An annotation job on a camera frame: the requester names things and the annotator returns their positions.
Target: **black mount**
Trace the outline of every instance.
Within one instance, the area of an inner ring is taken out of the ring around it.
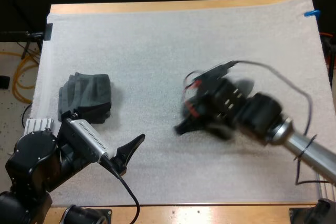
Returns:
[[[336,202],[320,199],[311,208],[290,208],[291,224],[334,224],[336,221]]]

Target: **metal cylinder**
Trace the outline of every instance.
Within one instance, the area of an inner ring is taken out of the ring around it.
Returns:
[[[327,181],[336,184],[336,154],[296,132],[291,119],[286,119],[277,128],[274,142],[282,143],[285,148],[296,156],[301,155],[300,159],[303,162],[322,175]]]

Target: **black cable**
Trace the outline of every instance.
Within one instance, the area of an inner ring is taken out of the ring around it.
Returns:
[[[31,105],[32,105],[32,103],[31,103],[30,105],[28,105],[28,106],[25,108],[25,110],[23,111],[23,113],[22,113],[21,123],[22,123],[22,127],[23,127],[23,128],[26,127],[25,124],[24,124],[24,122],[23,122],[23,119],[24,119],[24,117],[25,117],[25,114],[26,114],[27,110],[30,108]]]
[[[15,43],[17,43],[20,47],[22,47],[25,51],[26,51],[26,53],[28,53],[28,54],[30,54],[29,53],[29,51],[32,53],[32,54],[37,54],[37,55],[40,55],[40,54],[38,54],[37,52],[35,52],[35,51],[33,51],[33,50],[31,50],[31,49],[29,49],[29,48],[25,48],[23,45],[21,45],[19,42],[15,42]]]
[[[125,187],[129,195],[132,197],[132,199],[135,202],[135,205],[137,207],[137,212],[135,213],[135,216],[133,220],[130,222],[130,224],[134,224],[139,216],[140,213],[140,204],[138,202],[138,199],[136,196],[133,194],[132,190],[130,187],[127,185],[125,180],[120,176],[120,174],[116,171],[114,165],[111,163],[111,161],[106,157],[106,156],[101,156],[100,158],[100,164],[107,169],[110,173],[112,173],[118,180],[120,180],[121,184]]]
[[[298,93],[302,94],[307,99],[307,101],[308,101],[308,119],[307,119],[306,128],[305,128],[304,133],[303,133],[304,136],[307,136],[307,133],[308,133],[308,130],[309,130],[309,127],[310,127],[310,123],[311,123],[312,107],[313,107],[312,106],[312,104],[313,104],[312,98],[311,98],[311,96],[309,94],[307,94],[306,92],[304,92],[303,90],[301,90],[300,88],[298,88],[297,86],[295,86],[294,83],[292,83],[285,76],[283,76],[282,74],[280,74],[276,69],[274,69],[273,67],[271,67],[271,66],[269,66],[267,64],[256,62],[256,61],[249,61],[249,60],[235,60],[235,61],[232,61],[232,63],[233,64],[245,63],[245,64],[256,65],[256,66],[260,66],[260,67],[266,68],[271,73],[273,73],[275,76],[277,76],[280,80],[282,80],[284,83],[286,83],[289,87],[291,87],[292,89],[294,89]],[[309,145],[314,141],[315,138],[316,138],[316,136],[314,136],[311,139],[311,141],[306,146],[306,148],[304,149],[304,151],[301,152],[301,154],[295,158],[295,159],[298,160],[298,162],[297,162],[297,173],[296,173],[295,185],[301,185],[301,184],[306,184],[306,183],[329,183],[328,181],[324,181],[324,180],[305,180],[305,181],[299,182],[300,163],[301,163],[301,158],[300,157],[306,151],[306,149],[309,147]]]

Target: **wooden table edge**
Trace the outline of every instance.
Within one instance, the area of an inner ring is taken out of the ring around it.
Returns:
[[[134,13],[167,10],[188,10],[220,7],[255,6],[280,3],[287,0],[196,0],[167,2],[55,4],[52,14]]]

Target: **dark gray fabric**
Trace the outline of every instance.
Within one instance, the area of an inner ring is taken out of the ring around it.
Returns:
[[[109,76],[107,74],[90,75],[76,72],[74,76],[70,75],[69,80],[59,89],[58,120],[61,121],[63,113],[81,108],[82,111],[90,111],[90,116],[95,115],[94,119],[91,119],[92,122],[103,123],[110,116],[110,111],[106,111],[108,104],[111,104]],[[103,110],[106,113],[102,114],[100,110],[95,114],[94,110],[100,105],[104,105],[105,109]]]

